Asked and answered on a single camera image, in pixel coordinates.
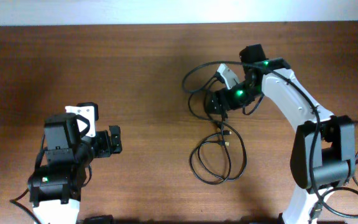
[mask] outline wooden table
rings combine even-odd
[[[258,43],[267,57],[285,58],[319,103],[358,119],[358,22],[0,27],[0,223],[31,223],[8,200],[26,188],[44,119],[85,101],[99,105],[98,130],[121,127],[123,152],[93,161],[79,218],[277,217],[295,186],[289,167],[294,132],[270,100],[252,116],[229,113],[247,148],[239,180],[206,185],[188,165],[190,151],[214,128],[188,112],[181,79],[204,62],[239,60],[240,50]],[[199,72],[189,87],[200,86],[215,69]],[[241,68],[232,69],[243,77]],[[228,138],[236,170],[241,148],[234,136]],[[208,146],[203,153],[217,172],[226,170],[220,148]],[[350,187],[356,187],[353,181]],[[31,206],[28,196],[21,202]],[[358,213],[358,198],[348,193],[329,204]],[[343,218],[325,210],[321,220]]]

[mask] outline white plastic part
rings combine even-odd
[[[228,90],[240,82],[239,77],[237,77],[237,75],[223,63],[219,66],[217,72],[219,72],[219,74],[224,79],[224,84]]]
[[[96,125],[94,120],[94,107],[93,106],[66,106],[65,107],[67,113],[74,113],[83,116],[84,118],[89,120],[90,129],[86,136],[95,137],[96,135]],[[86,128],[86,124],[80,120],[77,120],[78,128],[80,132]]]
[[[60,200],[49,200],[40,202],[40,205],[32,210],[42,224],[75,224],[80,202],[68,199],[68,203],[62,205]]]
[[[320,195],[325,191],[332,189],[332,187],[321,189],[318,192]],[[325,196],[324,201],[327,202],[328,198],[333,194],[331,192]],[[283,212],[283,221],[285,224],[309,224],[310,212],[318,201],[316,194],[309,194],[305,189],[295,186],[293,191],[290,205]],[[312,224],[317,223],[317,218],[312,220]]]
[[[299,83],[293,70],[281,68],[275,70],[285,78],[289,78],[303,93],[311,100],[319,111],[320,121],[330,120],[334,115],[331,111],[321,106]],[[316,116],[310,108],[308,102],[300,95],[296,89],[287,84],[286,81],[269,73],[264,75],[262,80],[262,92],[269,97],[281,110],[286,119],[290,122],[294,131],[306,121],[317,122]]]

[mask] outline white backdrop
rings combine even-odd
[[[358,0],[0,0],[0,26],[358,20]]]

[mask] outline wood surface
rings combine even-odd
[[[247,149],[247,169],[239,180],[206,185],[188,165],[190,151],[215,130],[188,112],[181,79],[204,62],[239,60],[240,50],[258,43],[267,57],[285,58],[319,103],[358,119],[358,22],[0,27],[0,223],[31,223],[8,200],[26,188],[44,119],[85,101],[99,105],[98,130],[121,127],[123,152],[92,162],[79,218],[277,217],[295,186],[289,167],[295,135],[269,99],[252,116],[229,112],[229,124]],[[215,69],[194,75],[188,87],[202,85]],[[232,69],[243,77],[241,68]],[[192,103],[198,113],[200,99]],[[234,136],[228,141],[235,172],[241,147]],[[226,170],[219,147],[207,146],[203,155],[212,169]],[[356,187],[353,181],[349,186]],[[28,195],[21,202],[31,207]],[[349,193],[337,193],[329,204],[358,213],[358,198]],[[325,210],[320,220],[344,219]]]

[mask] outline green light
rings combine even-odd
[[[244,91],[242,91],[242,90],[237,90],[236,94],[237,94],[237,96],[241,96],[241,95],[244,94]]]

